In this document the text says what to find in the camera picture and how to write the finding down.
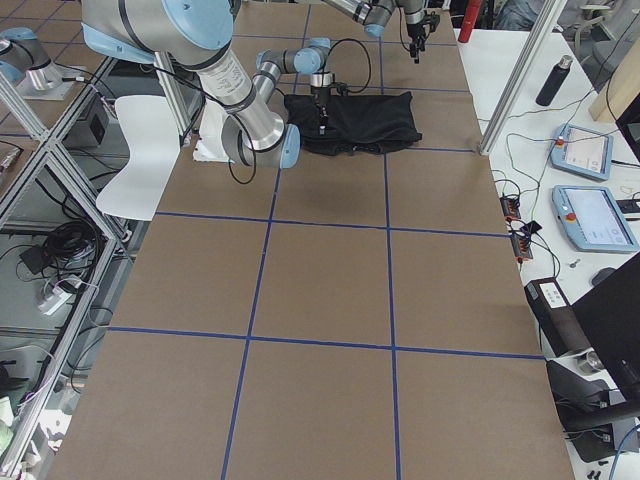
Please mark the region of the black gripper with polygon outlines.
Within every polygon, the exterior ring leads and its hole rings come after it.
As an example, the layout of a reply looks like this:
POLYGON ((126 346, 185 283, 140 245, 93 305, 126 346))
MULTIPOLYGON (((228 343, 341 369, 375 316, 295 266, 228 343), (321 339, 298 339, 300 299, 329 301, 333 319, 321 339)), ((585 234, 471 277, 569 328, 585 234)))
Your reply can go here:
POLYGON ((332 91, 335 90, 339 96, 348 94, 348 85, 344 82, 332 82, 326 86, 311 86, 310 92, 313 97, 314 105, 319 112, 319 134, 325 135, 328 125, 327 106, 330 102, 332 91))
POLYGON ((440 23, 440 15, 426 10, 415 12, 405 10, 404 13, 406 29, 410 37, 410 57, 415 64, 419 64, 421 46, 425 44, 428 36, 437 29, 440 23))

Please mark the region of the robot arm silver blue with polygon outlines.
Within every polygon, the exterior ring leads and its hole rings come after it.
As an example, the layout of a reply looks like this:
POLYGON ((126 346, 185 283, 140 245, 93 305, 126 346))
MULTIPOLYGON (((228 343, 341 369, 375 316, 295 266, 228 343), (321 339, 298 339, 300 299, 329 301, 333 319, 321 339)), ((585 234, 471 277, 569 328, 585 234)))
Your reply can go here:
POLYGON ((427 11, 426 1, 326 0, 325 4, 361 24, 364 32, 372 38, 382 37, 391 17, 398 11, 409 37, 409 44, 402 45, 415 64, 420 63, 420 54, 426 50, 427 39, 440 23, 439 14, 427 11))
POLYGON ((330 42, 314 38, 295 51, 268 50, 249 76, 231 43, 237 7, 229 1, 85 1, 82 29, 94 51, 151 64, 170 54, 198 75, 206 107, 200 144, 245 166, 293 167, 301 140, 296 125, 267 105, 280 75, 313 75, 325 67, 330 42))

